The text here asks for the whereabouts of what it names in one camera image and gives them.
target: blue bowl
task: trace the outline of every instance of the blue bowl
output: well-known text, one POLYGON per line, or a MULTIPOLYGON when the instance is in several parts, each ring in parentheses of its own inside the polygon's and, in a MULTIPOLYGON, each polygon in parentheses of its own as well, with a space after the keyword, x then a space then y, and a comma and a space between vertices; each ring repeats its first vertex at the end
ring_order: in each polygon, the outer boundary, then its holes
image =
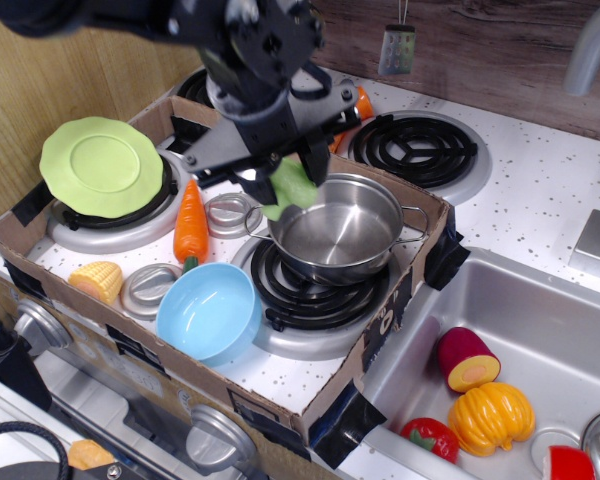
POLYGON ((253 342, 262 304, 251 279, 230 263, 207 263, 180 277, 160 302, 159 338, 209 367, 253 342))

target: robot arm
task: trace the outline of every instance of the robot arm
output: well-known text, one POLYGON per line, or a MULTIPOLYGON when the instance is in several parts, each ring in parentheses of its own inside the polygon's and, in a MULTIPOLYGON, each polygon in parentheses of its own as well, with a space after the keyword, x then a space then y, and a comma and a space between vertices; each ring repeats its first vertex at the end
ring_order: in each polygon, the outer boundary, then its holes
POLYGON ((204 185, 239 182, 263 204, 277 203, 268 177, 283 156, 298 153, 320 185, 333 135, 359 123, 357 90, 310 62, 323 23, 308 0, 0 0, 0 20, 30 37, 89 26, 197 47, 223 119, 184 153, 185 167, 204 185), (293 88, 301 69, 319 89, 293 88))

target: stove knob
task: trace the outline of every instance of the stove knob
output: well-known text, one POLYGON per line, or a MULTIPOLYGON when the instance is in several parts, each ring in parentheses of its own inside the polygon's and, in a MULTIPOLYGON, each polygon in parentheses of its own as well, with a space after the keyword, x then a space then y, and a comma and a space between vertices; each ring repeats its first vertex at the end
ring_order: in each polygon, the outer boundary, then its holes
POLYGON ((17 312, 20 318, 14 329, 31 345, 28 353, 32 357, 37 357, 51 347, 68 347, 73 342, 62 324, 34 301, 28 298, 21 300, 17 312))
POLYGON ((247 235, 262 221, 260 209, 244 193, 225 193, 209 200, 205 205, 209 233, 212 237, 233 239, 247 235))
POLYGON ((129 316, 135 319, 155 320, 162 298, 181 274, 180 268, 168 263, 156 263, 141 268, 131 274, 122 285, 122 306, 129 316))
POLYGON ((232 420, 207 405, 191 409, 193 427, 187 436, 187 454, 202 475, 229 467, 243 470, 256 454, 251 438, 232 420))

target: yellow pumpkin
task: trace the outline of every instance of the yellow pumpkin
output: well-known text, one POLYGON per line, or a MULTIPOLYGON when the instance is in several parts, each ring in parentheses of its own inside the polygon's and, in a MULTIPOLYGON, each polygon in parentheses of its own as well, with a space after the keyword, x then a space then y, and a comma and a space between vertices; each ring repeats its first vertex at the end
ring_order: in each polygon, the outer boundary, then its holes
POLYGON ((535 414, 527 397, 506 383, 485 383, 456 400, 449 411, 449 428, 460 448, 478 457, 492 455, 497 447, 511 450, 536 428, 535 414))

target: electric burner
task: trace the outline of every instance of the electric burner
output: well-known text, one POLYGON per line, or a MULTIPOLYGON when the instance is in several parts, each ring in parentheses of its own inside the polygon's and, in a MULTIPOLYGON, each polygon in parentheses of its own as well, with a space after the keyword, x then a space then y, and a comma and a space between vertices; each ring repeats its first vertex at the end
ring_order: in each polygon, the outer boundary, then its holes
MULTIPOLYGON (((267 235, 266 230, 259 235, 267 235)), ((366 282, 346 287, 318 285, 298 276, 273 242, 252 238, 232 263, 253 280, 263 306, 254 344, 272 354, 320 361, 346 356, 400 277, 392 258, 366 282)))
POLYGON ((56 201, 47 225, 49 237, 74 252, 107 254, 142 247, 173 230, 191 175, 174 153, 162 149, 159 153, 168 168, 161 191, 147 207, 119 219, 101 219, 80 216, 56 201))
POLYGON ((489 151, 467 125, 432 112, 394 112, 364 125, 349 157, 388 171, 458 205, 491 174, 489 151))
POLYGON ((175 95, 214 108, 207 93, 207 71, 205 69, 198 70, 187 78, 182 85, 176 87, 175 95))
POLYGON ((173 182, 173 171, 171 165, 164 158, 162 160, 162 185, 160 191, 142 208, 135 212, 123 215, 118 218, 103 218, 92 215, 83 215, 76 212, 65 205, 66 210, 62 212, 65 223, 71 230, 77 230, 80 227, 94 228, 94 229, 105 229, 113 227, 121 227, 130 223, 141 220, 148 216, 154 210, 158 209, 169 197, 169 195, 175 195, 178 193, 178 186, 173 182))

